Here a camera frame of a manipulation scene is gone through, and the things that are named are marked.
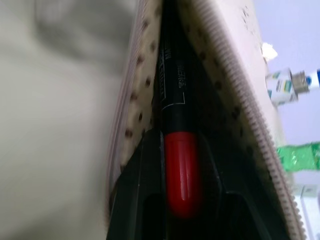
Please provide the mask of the green foil packet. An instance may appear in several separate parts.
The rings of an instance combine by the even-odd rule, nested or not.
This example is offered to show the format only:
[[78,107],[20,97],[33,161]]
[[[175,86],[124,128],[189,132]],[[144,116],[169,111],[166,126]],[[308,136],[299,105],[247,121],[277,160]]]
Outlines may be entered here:
[[320,171],[320,142],[278,147],[277,154],[286,172]]

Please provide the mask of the white tube with blue cap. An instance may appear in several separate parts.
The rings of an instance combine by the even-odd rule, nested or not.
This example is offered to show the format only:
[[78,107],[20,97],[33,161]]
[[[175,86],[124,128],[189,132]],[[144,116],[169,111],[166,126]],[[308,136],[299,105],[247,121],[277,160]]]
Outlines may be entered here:
[[320,69],[309,74],[304,71],[295,73],[292,76],[292,85],[297,94],[320,89]]

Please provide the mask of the white carton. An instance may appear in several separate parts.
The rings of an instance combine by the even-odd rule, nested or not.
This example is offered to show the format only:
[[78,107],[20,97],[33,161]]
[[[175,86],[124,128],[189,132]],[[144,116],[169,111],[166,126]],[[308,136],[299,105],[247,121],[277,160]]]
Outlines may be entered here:
[[306,240],[320,240],[320,185],[296,184],[293,195],[305,229]]

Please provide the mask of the black marker with red cap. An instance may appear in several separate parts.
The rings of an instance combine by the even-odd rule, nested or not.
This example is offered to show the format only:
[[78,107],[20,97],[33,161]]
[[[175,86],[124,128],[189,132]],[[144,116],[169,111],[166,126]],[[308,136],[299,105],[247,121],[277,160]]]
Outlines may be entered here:
[[193,96],[179,23],[163,19],[157,60],[166,199],[171,212],[189,219],[202,204],[202,178]]

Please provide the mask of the beige grid pouch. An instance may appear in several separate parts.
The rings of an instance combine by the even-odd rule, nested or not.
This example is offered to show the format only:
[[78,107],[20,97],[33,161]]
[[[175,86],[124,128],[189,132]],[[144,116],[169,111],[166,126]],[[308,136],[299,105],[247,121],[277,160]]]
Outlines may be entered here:
[[[160,132],[165,240],[201,240],[199,135],[248,158],[290,240],[305,230],[226,0],[0,0],[0,240],[106,240],[116,184]],[[193,99],[202,202],[179,218],[166,195],[157,63],[179,23]]]

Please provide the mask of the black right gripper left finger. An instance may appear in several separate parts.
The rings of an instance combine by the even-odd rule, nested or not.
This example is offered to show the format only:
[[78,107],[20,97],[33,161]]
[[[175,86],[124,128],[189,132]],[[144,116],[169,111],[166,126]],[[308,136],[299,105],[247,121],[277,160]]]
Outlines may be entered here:
[[161,135],[147,131],[121,173],[106,240],[166,240]]

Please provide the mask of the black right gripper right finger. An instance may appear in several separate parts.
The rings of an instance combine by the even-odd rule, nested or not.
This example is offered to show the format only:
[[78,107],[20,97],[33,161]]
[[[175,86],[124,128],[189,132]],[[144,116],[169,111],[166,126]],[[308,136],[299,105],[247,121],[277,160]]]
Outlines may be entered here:
[[290,240],[250,159],[218,135],[198,136],[203,180],[201,240]]

